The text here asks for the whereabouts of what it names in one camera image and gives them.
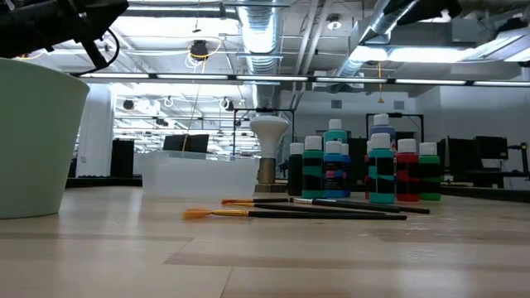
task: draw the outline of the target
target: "black cable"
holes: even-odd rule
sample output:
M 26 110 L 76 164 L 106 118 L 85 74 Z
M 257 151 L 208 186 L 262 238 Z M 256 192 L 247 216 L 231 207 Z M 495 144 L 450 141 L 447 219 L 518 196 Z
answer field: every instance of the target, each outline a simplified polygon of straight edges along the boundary
M 96 72 L 96 71 L 99 71 L 99 70 L 104 70 L 106 69 L 107 67 L 109 67 L 112 63 L 114 63 L 114 61 L 118 58 L 119 56 L 119 40 L 118 38 L 116 37 L 116 34 L 114 34 L 114 32 L 110 29 L 107 29 L 108 33 L 110 33 L 110 35 L 113 37 L 114 39 L 114 42 L 116 42 L 116 51 L 114 52 L 114 56 L 107 62 L 107 64 L 105 66 L 102 66 L 102 67 L 96 67 L 96 68 L 93 68 L 91 70 L 87 70 L 87 71 L 83 71 L 83 72 L 79 72 L 79 73 L 73 73 L 71 75 L 73 75 L 74 77 L 80 77 L 81 75 L 86 75 L 86 74 L 92 74 L 93 72 Z

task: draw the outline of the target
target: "computer monitor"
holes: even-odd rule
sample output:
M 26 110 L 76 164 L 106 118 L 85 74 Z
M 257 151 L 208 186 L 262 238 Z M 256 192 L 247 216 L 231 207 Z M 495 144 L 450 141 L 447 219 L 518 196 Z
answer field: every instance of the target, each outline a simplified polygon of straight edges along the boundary
M 186 135 L 166 136 L 164 139 L 164 147 L 162 149 L 199 153 L 206 153 L 208 151 L 208 140 L 210 139 L 210 135 L 189 135 L 188 139 L 185 141 L 185 150 L 182 150 L 185 138 Z
M 448 137 L 447 147 L 449 150 L 449 169 L 452 175 L 484 169 L 477 154 L 476 140 Z
M 481 159 L 508 159 L 508 139 L 506 137 L 476 137 L 477 152 Z

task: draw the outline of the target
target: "acrylic paint bottle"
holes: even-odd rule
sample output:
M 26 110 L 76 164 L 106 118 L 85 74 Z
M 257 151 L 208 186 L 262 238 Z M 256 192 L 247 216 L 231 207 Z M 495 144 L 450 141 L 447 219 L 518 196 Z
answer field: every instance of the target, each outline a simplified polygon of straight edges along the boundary
M 351 196 L 351 184 L 349 181 L 349 168 L 351 167 L 351 157 L 349 157 L 349 145 L 342 144 L 341 152 L 342 157 L 344 158 L 344 169 L 343 169 L 343 178 L 344 178 L 344 195 L 343 197 L 349 198 Z
M 373 126 L 370 128 L 370 140 L 374 133 L 388 133 L 390 135 L 391 148 L 396 150 L 396 129 L 391 127 L 388 114 L 377 114 L 373 116 Z
M 303 164 L 301 197 L 304 199 L 324 198 L 324 152 L 322 151 L 322 137 L 306 137 Z
M 370 190 L 370 203 L 394 203 L 394 153 L 390 134 L 374 133 L 371 137 L 372 151 L 369 153 L 369 178 L 375 187 Z
M 303 181 L 303 155 L 304 144 L 292 143 L 289 147 L 289 174 L 287 177 L 287 193 L 289 195 L 301 196 L 301 187 Z
M 397 141 L 396 199 L 400 202 L 420 201 L 419 164 L 415 139 Z
M 345 159 L 342 156 L 342 143 L 328 141 L 325 143 L 324 155 L 324 196 L 326 198 L 343 198 Z
M 329 130 L 324 132 L 324 144 L 329 141 L 339 141 L 343 144 L 348 143 L 348 133 L 342 130 L 342 120 L 330 120 Z
M 440 200 L 441 164 L 436 143 L 420 144 L 420 191 L 424 200 Z
M 366 142 L 366 156 L 364 157 L 364 165 L 366 166 L 366 176 L 364 177 L 364 198 L 370 199 L 370 191 L 371 189 L 375 190 L 375 184 L 372 182 L 369 176 L 369 167 L 370 167 L 370 159 L 368 155 L 372 151 L 372 142 L 368 141 Z

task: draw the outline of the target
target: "light wood surface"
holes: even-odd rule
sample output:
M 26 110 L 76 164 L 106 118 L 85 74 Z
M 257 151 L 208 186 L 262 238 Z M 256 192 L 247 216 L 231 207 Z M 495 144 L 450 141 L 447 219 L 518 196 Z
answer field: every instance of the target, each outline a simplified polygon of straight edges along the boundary
M 188 208 L 222 207 L 143 198 L 139 188 L 67 190 L 59 214 L 0 220 L 0 292 L 10 298 L 530 297 L 530 204 L 446 196 L 420 206 L 431 214 L 403 222 L 182 222 Z

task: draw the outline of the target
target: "clear plastic bin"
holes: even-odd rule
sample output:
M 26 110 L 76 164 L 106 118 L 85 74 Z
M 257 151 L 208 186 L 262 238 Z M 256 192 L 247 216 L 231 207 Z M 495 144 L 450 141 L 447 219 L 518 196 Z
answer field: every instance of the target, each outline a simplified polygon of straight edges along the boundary
M 141 161 L 147 196 L 197 199 L 249 199 L 259 159 L 215 154 L 156 151 Z

